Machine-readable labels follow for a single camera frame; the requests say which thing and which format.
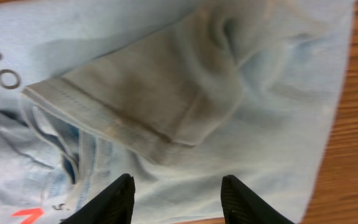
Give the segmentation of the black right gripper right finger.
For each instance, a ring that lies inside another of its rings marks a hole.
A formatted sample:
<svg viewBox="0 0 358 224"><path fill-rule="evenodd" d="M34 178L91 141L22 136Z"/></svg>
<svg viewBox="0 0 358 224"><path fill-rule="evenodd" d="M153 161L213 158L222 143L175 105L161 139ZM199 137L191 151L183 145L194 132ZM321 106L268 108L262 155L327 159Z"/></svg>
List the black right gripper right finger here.
<svg viewBox="0 0 358 224"><path fill-rule="evenodd" d="M222 179L221 205L225 224L294 224L234 175Z"/></svg>

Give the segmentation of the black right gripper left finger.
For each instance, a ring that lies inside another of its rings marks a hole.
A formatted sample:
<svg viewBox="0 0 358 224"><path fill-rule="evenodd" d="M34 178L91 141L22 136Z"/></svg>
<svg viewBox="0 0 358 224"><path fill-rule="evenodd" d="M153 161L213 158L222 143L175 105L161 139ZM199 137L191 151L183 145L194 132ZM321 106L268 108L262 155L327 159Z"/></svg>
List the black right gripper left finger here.
<svg viewBox="0 0 358 224"><path fill-rule="evenodd" d="M134 195L134 178L129 174L122 174L60 224L131 224Z"/></svg>

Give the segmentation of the light blue t-shirt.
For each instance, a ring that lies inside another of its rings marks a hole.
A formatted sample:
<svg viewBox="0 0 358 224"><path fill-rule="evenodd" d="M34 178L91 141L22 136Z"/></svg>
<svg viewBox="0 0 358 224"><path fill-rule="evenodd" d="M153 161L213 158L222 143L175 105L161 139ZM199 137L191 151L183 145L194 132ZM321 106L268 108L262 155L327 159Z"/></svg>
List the light blue t-shirt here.
<svg viewBox="0 0 358 224"><path fill-rule="evenodd" d="M306 212L353 0L0 4L0 223L58 223L120 175L134 223L223 215L234 175Z"/></svg>

